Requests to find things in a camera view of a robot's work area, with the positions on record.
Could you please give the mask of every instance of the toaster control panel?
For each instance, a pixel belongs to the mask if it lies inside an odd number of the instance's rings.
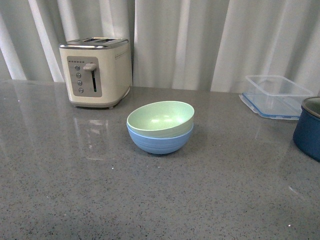
[[[102,97],[98,58],[94,56],[68,56],[72,91],[79,97]]]

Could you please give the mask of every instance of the curtain fold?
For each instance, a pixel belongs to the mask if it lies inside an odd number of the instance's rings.
[[[0,1],[0,78],[64,81],[59,44],[130,40],[133,85],[241,93],[246,75],[320,92],[318,0]]]

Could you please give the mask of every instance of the blue pot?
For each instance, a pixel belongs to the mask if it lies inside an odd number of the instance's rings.
[[[303,100],[301,108],[293,141],[302,152],[320,162],[320,97]]]

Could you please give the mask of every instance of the toaster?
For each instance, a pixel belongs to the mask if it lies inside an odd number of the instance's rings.
[[[132,86],[127,39],[90,37],[59,46],[70,102],[76,107],[113,108]]]

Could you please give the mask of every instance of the bowl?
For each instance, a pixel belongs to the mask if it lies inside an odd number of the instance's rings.
[[[134,110],[127,117],[130,129],[151,138],[173,138],[187,133],[194,121],[194,108],[181,101],[159,101]]]
[[[133,142],[142,150],[151,154],[169,154],[177,151],[189,140],[191,133],[194,129],[194,125],[191,125],[191,129],[175,137],[156,138],[143,136],[134,132],[127,124],[127,128]]]
[[[301,108],[293,141],[302,152],[320,161],[320,97],[306,98]]]

